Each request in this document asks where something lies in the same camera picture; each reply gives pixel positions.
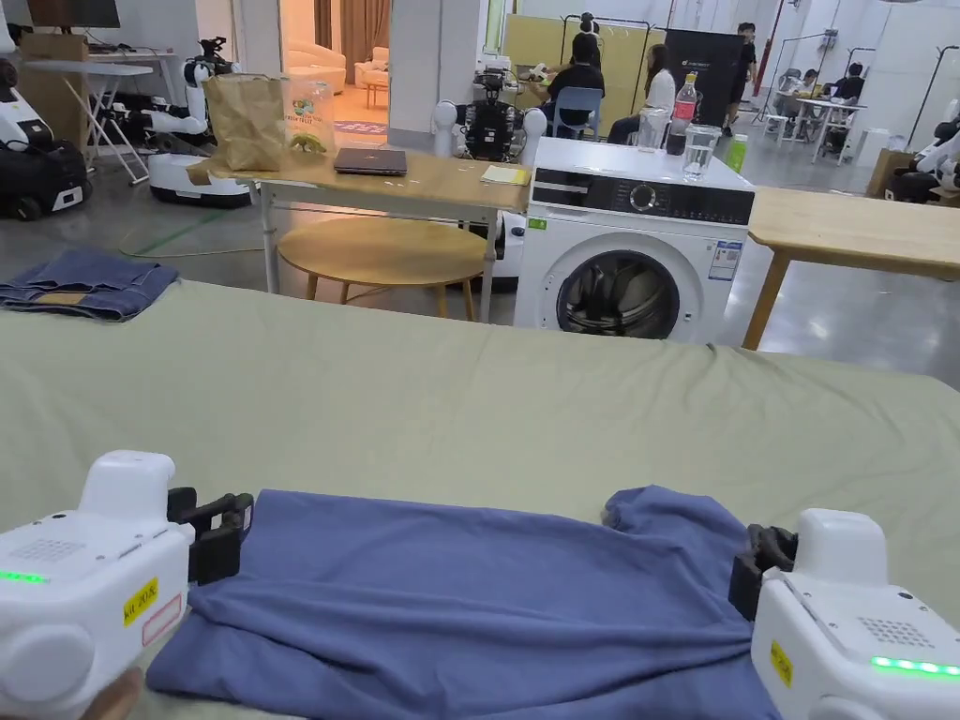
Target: yellow notepad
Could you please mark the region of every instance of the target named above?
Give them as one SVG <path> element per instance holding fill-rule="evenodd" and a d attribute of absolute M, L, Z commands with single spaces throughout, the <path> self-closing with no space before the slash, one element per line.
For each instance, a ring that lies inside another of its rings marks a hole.
<path fill-rule="evenodd" d="M 530 181 L 530 172 L 510 167 L 491 165 L 483 174 L 483 182 L 496 182 L 501 185 L 525 185 Z"/>

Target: sofa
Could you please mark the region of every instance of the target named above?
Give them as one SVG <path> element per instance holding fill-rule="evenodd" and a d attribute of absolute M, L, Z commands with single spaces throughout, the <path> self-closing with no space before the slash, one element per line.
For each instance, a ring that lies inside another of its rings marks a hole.
<path fill-rule="evenodd" d="M 390 49 L 385 47 L 373 48 L 373 60 L 356 62 L 354 68 L 354 84 L 357 87 L 366 87 L 367 78 L 377 78 L 384 85 L 390 78 Z"/>
<path fill-rule="evenodd" d="M 312 42 L 288 43 L 284 67 L 289 77 L 323 81 L 335 94 L 347 84 L 347 57 Z"/>

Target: green led light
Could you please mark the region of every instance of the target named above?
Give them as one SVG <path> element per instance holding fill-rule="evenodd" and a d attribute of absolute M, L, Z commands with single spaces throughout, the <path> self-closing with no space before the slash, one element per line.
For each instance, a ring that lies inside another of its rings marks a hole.
<path fill-rule="evenodd" d="M 937 665 L 933 662 L 914 662 L 912 660 L 893 660 L 891 658 L 871 658 L 871 663 L 877 667 L 892 670 L 907 670 L 909 675 L 950 675 L 960 678 L 960 667 L 956 665 Z"/>
<path fill-rule="evenodd" d="M 30 583 L 32 585 L 42 585 L 43 583 L 50 582 L 50 578 L 45 578 L 42 575 L 31 575 L 25 572 L 9 572 L 7 570 L 0 570 L 0 580 L 9 580 L 12 583 Z"/>

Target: rug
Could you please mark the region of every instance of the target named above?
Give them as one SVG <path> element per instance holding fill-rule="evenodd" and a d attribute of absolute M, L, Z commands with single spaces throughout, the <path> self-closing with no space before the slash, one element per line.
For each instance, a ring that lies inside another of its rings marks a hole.
<path fill-rule="evenodd" d="M 334 123 L 337 132 L 349 132 L 354 135 L 385 135 L 385 123 L 367 123 L 362 120 L 338 120 Z"/>

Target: green bottle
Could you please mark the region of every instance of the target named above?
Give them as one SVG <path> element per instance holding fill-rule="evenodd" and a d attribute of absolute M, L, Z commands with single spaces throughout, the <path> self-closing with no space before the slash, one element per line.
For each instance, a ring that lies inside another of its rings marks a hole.
<path fill-rule="evenodd" d="M 735 173 L 743 171 L 743 161 L 747 159 L 747 136 L 734 135 L 730 149 L 727 150 L 727 166 Z"/>

